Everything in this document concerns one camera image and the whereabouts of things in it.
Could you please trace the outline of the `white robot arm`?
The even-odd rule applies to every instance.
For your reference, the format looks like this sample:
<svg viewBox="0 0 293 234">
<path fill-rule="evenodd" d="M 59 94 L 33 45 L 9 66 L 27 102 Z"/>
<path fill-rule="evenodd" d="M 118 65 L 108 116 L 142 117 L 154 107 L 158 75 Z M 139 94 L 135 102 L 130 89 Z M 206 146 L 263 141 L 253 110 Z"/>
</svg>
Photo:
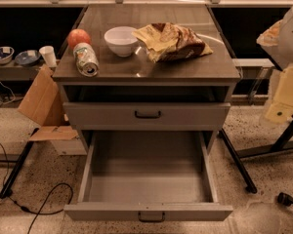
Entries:
<svg viewBox="0 0 293 234">
<path fill-rule="evenodd" d="M 267 122 L 282 124 L 293 114 L 293 6 L 256 42 L 283 68 L 263 114 Z"/>
</svg>

